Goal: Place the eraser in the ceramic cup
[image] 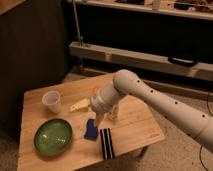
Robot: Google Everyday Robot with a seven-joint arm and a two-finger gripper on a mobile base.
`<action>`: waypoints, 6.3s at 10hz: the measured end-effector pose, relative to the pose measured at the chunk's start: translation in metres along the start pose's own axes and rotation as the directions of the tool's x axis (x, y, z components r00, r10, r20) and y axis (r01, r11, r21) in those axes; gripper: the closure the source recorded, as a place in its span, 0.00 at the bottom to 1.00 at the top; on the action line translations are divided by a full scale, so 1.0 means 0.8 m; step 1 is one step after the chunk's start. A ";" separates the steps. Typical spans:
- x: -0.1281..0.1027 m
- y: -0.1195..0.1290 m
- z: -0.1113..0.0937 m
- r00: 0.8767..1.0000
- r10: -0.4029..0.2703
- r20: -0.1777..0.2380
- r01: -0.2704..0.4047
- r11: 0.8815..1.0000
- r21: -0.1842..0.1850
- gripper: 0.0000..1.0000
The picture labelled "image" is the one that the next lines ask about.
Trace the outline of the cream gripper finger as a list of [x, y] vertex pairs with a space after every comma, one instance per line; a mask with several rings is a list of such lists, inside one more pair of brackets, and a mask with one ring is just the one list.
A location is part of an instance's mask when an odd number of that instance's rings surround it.
[[74, 112], [74, 111], [81, 111], [81, 110], [87, 110], [90, 106], [90, 101], [88, 99], [82, 99], [78, 101], [77, 103], [73, 104], [69, 111]]
[[100, 123], [102, 122], [103, 119], [104, 119], [104, 114], [96, 114], [94, 126], [99, 127], [99, 125], [100, 125]]

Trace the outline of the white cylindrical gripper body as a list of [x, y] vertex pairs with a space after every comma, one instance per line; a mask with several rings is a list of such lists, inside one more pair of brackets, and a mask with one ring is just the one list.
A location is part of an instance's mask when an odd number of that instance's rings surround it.
[[109, 83], [90, 98], [91, 109], [97, 114], [109, 112], [122, 99], [122, 94]]

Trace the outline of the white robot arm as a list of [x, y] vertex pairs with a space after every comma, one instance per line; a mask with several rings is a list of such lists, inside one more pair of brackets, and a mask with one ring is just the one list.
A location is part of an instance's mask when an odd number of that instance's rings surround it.
[[176, 127], [213, 153], [213, 117], [144, 83], [134, 72], [117, 71], [112, 81], [89, 99], [73, 104], [70, 111], [90, 107], [99, 126], [106, 113], [111, 112], [127, 95], [137, 97], [165, 116]]

